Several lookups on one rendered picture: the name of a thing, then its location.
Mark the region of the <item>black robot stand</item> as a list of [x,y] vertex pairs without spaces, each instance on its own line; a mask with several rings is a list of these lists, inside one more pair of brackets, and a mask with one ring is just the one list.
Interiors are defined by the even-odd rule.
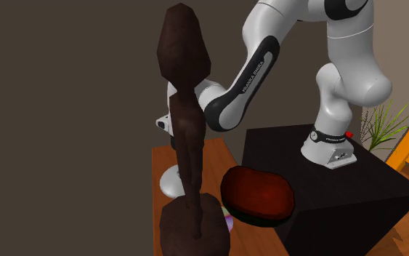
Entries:
[[275,229],[290,256],[365,256],[409,212],[409,180],[357,143],[354,164],[308,161],[301,147],[311,128],[247,130],[242,164],[293,188],[293,214]]

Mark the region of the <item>dark brown carved figure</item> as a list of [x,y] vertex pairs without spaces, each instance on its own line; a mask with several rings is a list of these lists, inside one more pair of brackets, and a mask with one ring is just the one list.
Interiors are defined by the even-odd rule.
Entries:
[[185,192],[162,209],[163,256],[229,256],[230,232],[221,204],[201,193],[206,120],[195,88],[210,74],[211,61],[191,7],[178,3],[166,10],[157,57],[162,77],[176,89],[169,110]]

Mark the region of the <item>brown wooden table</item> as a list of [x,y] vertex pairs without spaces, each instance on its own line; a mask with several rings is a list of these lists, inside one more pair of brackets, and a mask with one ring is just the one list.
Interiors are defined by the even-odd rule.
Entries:
[[[162,174],[177,163],[171,146],[152,149],[152,195],[153,195],[153,256],[163,256],[160,244],[159,222],[161,210],[172,201],[160,189]],[[203,183],[201,191],[220,199],[220,183],[225,172],[236,166],[222,138],[208,139],[203,148]],[[289,256],[275,230],[260,228],[233,220],[230,231],[230,256]]]

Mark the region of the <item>white round bowl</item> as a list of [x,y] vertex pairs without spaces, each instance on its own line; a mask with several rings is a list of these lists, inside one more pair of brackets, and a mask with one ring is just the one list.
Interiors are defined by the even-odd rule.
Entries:
[[169,198],[175,199],[185,195],[177,164],[169,167],[161,175],[159,186],[163,194]]

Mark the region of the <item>dark red round bowl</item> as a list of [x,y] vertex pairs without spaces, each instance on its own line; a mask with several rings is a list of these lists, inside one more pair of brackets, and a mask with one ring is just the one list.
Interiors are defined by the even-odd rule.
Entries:
[[284,177],[250,167],[228,169],[220,193],[233,217],[257,227],[275,228],[286,222],[295,208],[293,189]]

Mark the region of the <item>green potted plant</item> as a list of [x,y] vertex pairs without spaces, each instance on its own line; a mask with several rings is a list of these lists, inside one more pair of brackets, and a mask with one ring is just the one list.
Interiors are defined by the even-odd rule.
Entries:
[[396,136],[409,127],[409,115],[404,114],[409,103],[398,112],[392,111],[392,100],[388,103],[362,111],[360,117],[360,141],[369,151],[392,150],[384,144],[396,140]]

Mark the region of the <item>small multicoloured disc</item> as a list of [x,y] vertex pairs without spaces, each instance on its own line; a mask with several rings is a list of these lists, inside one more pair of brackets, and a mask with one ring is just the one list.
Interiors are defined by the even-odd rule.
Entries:
[[233,229],[233,225],[234,225],[232,215],[229,213],[229,211],[225,207],[222,207],[222,212],[224,214],[224,218],[227,224],[228,231],[230,232]]

